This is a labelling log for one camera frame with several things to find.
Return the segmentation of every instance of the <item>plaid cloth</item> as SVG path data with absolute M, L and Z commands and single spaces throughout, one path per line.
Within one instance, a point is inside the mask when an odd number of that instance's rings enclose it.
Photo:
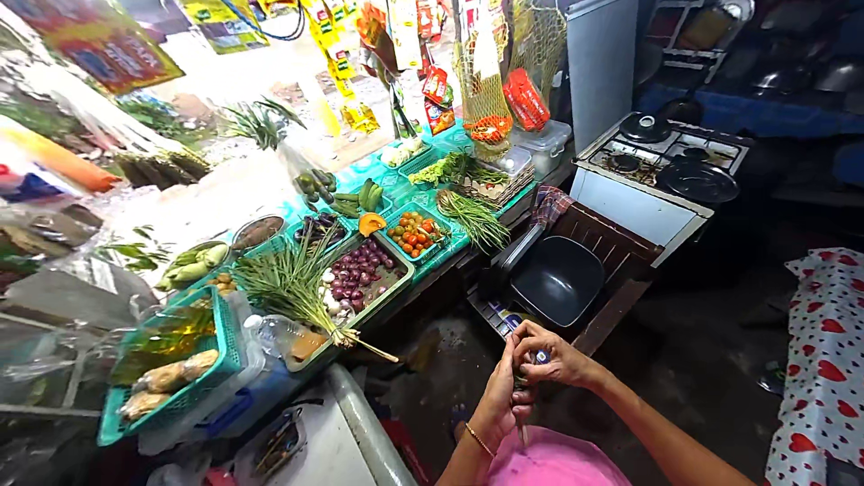
M 558 216 L 567 212 L 575 200 L 564 191 L 553 186 L 542 185 L 537 189 L 537 200 L 531 213 L 531 225 L 543 225 L 543 229 L 554 225 Z

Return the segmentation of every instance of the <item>hanging snack packet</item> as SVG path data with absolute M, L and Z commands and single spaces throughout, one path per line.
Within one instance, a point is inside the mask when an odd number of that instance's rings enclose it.
M 549 108 L 523 68 L 510 72 L 504 91 L 510 107 L 523 128 L 528 131 L 542 130 L 550 118 Z
M 437 135 L 456 124 L 453 112 L 453 88 L 447 84 L 447 72 L 437 66 L 430 66 L 426 80 L 421 88 L 423 107 L 432 135 Z

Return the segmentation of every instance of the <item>banner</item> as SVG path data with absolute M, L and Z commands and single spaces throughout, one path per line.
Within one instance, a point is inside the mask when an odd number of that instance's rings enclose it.
M 174 61 L 107 0 L 0 0 L 49 47 L 114 94 L 181 77 Z
M 256 27 L 258 21 L 246 0 L 225 0 L 231 2 L 246 20 Z M 178 0 L 186 17 L 201 29 L 210 47 L 216 54 L 230 54 L 270 45 L 267 38 L 256 32 L 246 22 L 240 20 L 223 0 Z

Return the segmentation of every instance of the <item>metal bowl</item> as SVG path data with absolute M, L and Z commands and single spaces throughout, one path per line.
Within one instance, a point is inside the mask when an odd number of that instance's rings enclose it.
M 265 241 L 259 243 L 258 245 L 255 245 L 255 246 L 249 246 L 249 247 L 246 247 L 246 248 L 239 248 L 239 249 L 237 249 L 237 250 L 233 250 L 234 245 L 237 245 L 237 242 L 239 241 L 240 236 L 243 234 L 244 231 L 246 231 L 247 229 L 249 229 L 249 227 L 251 227 L 252 225 L 258 223 L 259 221 L 261 221 L 261 220 L 266 220 L 267 218 L 279 218 L 280 220 L 282 220 L 282 225 L 280 225 L 279 229 L 277 229 L 276 232 L 273 233 L 273 234 L 272 234 L 272 235 L 271 235 L 267 240 L 265 240 Z M 284 232 L 286 226 L 288 226 L 288 223 L 285 221 L 285 218 L 283 218 L 283 217 L 280 216 L 279 214 L 267 214 L 266 216 L 261 216 L 260 218 L 256 218 L 255 220 L 249 221 L 248 223 L 246 223 L 246 224 L 244 224 L 242 227 L 240 227 L 240 229 L 239 229 L 239 230 L 234 234 L 234 238 L 232 238 L 232 240 L 231 240 L 231 246 L 229 246 L 229 247 L 230 247 L 233 251 L 235 251 L 235 252 L 248 252 L 248 251 L 251 250 L 252 248 L 255 248 L 255 247 L 261 246 L 261 245 L 263 245 L 264 243 L 266 243 L 267 241 L 272 240 L 274 236 L 276 236 L 276 235 L 278 235 L 278 234 Z

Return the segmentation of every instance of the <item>herb bundle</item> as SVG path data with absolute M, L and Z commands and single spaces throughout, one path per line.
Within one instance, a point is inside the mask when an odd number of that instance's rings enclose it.
M 375 354 L 398 362 L 396 356 L 360 341 L 356 329 L 337 326 L 327 314 L 318 287 L 321 275 L 335 260 L 334 256 L 324 254 L 334 229 L 335 226 L 330 227 L 317 246 L 311 245 L 311 232 L 308 232 L 299 248 L 288 246 L 281 252 L 243 257 L 230 270 L 231 276 L 263 309 L 318 326 L 341 348 L 350 348 L 358 342 Z
M 484 253 L 503 250 L 510 242 L 510 230 L 495 218 L 485 203 L 446 189 L 438 191 L 435 201 L 441 214 L 458 221 L 471 243 Z

